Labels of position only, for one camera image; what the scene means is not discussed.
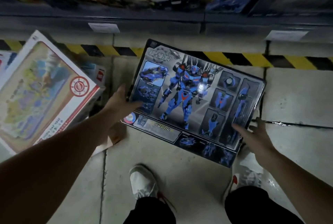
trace robot toy box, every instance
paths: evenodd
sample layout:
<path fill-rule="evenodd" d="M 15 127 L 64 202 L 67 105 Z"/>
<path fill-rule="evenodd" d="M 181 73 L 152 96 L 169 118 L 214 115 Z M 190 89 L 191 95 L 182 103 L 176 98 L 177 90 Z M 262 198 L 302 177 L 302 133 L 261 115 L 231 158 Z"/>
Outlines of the robot toy box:
<path fill-rule="evenodd" d="M 63 131 L 103 90 L 35 31 L 0 78 L 0 143 L 15 154 Z"/>
<path fill-rule="evenodd" d="M 148 40 L 129 92 L 142 107 L 122 122 L 231 167 L 241 144 L 232 123 L 248 127 L 263 79 Z"/>

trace red circular logo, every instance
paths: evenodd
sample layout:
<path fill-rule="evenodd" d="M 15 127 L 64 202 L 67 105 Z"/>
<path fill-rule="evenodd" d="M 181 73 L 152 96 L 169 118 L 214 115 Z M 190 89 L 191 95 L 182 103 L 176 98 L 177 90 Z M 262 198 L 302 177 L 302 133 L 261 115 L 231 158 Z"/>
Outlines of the red circular logo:
<path fill-rule="evenodd" d="M 89 91 L 89 82 L 86 78 L 78 76 L 72 79 L 70 87 L 74 96 L 82 97 Z"/>

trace forearm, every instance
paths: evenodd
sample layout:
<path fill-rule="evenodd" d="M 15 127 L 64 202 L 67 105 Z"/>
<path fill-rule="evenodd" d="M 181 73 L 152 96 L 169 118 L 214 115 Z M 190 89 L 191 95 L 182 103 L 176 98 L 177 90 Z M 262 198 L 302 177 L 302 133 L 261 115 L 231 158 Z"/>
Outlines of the forearm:
<path fill-rule="evenodd" d="M 4 222 L 46 223 L 91 157 L 97 139 L 106 139 L 111 117 L 102 111 L 0 164 Z"/>
<path fill-rule="evenodd" d="M 278 152 L 270 154 L 267 159 L 267 170 L 307 224 L 332 223 L 331 186 Z"/>

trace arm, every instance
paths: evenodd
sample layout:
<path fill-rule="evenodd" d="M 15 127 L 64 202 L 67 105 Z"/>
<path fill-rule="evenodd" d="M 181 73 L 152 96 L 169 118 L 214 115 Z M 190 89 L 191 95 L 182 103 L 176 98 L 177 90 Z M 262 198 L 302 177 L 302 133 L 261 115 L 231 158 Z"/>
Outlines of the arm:
<path fill-rule="evenodd" d="M 257 118 L 253 133 L 233 124 L 255 154 L 258 163 L 279 183 L 291 203 L 307 224 L 329 224 L 333 220 L 333 188 L 279 153 Z"/>
<path fill-rule="evenodd" d="M 139 107 L 120 87 L 95 116 L 0 164 L 3 223 L 44 224 L 54 214 L 109 128 Z"/>

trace left hand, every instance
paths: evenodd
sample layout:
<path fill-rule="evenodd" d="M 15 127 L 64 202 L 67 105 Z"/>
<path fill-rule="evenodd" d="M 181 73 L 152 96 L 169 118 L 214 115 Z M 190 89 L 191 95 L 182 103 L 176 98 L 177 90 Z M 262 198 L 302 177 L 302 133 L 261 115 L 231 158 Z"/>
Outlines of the left hand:
<path fill-rule="evenodd" d="M 118 88 L 117 92 L 115 92 L 108 100 L 102 111 L 106 113 L 112 113 L 112 119 L 114 120 L 114 123 L 116 123 L 140 106 L 142 106 L 141 101 L 126 101 L 125 85 L 123 84 Z"/>

